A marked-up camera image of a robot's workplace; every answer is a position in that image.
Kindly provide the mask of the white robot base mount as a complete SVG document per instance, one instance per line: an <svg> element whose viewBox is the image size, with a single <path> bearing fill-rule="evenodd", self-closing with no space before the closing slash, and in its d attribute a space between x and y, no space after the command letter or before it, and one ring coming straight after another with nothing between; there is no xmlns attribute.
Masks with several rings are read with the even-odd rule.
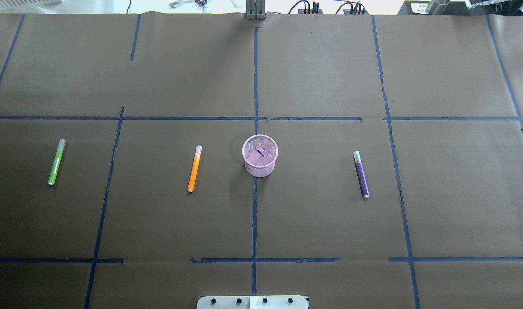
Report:
<svg viewBox="0 0 523 309"><path fill-rule="evenodd" d="M201 297L197 309L309 309L303 295L244 295Z"/></svg>

